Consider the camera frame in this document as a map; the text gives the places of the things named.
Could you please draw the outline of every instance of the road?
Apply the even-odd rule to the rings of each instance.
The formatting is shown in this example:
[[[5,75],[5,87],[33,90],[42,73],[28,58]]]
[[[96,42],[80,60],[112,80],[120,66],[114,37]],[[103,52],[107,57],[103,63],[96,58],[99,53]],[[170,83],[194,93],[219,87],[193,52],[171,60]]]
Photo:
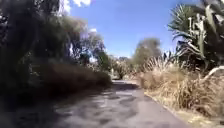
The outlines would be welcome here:
[[[100,93],[20,109],[11,116],[16,128],[188,128],[141,89],[122,81]]]

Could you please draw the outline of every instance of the tall tree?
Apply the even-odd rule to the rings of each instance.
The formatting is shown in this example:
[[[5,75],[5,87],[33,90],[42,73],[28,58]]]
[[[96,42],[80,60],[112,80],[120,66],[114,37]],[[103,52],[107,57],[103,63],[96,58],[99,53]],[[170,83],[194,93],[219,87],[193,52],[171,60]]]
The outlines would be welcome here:
[[[139,70],[143,70],[148,59],[161,56],[159,46],[160,41],[157,38],[145,38],[138,43],[133,62],[139,67]]]

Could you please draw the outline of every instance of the vegetation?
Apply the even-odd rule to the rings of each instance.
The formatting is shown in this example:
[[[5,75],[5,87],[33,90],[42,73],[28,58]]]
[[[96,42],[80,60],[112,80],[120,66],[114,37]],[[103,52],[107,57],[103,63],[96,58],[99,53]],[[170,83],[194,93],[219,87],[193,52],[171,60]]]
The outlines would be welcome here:
[[[178,41],[178,57],[190,69],[209,71],[223,63],[223,6],[222,2],[208,3],[203,7],[179,5],[173,10],[169,27]]]
[[[145,38],[138,43],[133,55],[133,63],[137,70],[143,71],[148,59],[161,56],[159,46],[160,42],[156,38]]]
[[[223,117],[224,3],[201,4],[172,10],[168,26],[177,39],[176,52],[144,59],[139,81],[148,95],[170,108]]]
[[[87,69],[104,51],[102,38],[83,20],[59,15],[59,6],[59,0],[0,1],[0,95],[67,95],[110,83],[107,74]]]

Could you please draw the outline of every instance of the tree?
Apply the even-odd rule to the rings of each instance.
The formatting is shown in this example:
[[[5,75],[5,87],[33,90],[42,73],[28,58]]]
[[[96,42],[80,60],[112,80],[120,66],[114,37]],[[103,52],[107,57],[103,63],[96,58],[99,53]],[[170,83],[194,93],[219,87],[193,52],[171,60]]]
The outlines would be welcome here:
[[[149,58],[161,56],[159,46],[160,42],[156,38],[145,38],[138,43],[133,62],[140,71],[143,71],[144,64]]]
[[[58,16],[58,9],[59,0],[0,1],[3,88],[29,85],[31,76],[39,73],[33,67],[50,58],[85,66],[95,49],[103,51],[100,35],[90,33],[83,20]]]

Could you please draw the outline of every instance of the bush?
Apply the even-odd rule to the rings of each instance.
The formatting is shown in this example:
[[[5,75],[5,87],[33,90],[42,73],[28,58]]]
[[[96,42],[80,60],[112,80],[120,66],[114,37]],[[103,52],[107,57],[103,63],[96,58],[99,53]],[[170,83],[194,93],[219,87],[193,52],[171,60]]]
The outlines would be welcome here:
[[[153,68],[141,77],[141,86],[148,94],[175,109],[190,109],[207,117],[222,116],[224,76],[201,78],[176,64]]]
[[[41,64],[39,67],[39,85],[10,88],[4,95],[8,107],[34,105],[87,89],[104,89],[111,85],[109,75],[85,67],[59,62]]]
[[[42,68],[42,84],[53,96],[67,95],[85,89],[108,87],[109,75],[65,63],[50,63]]]

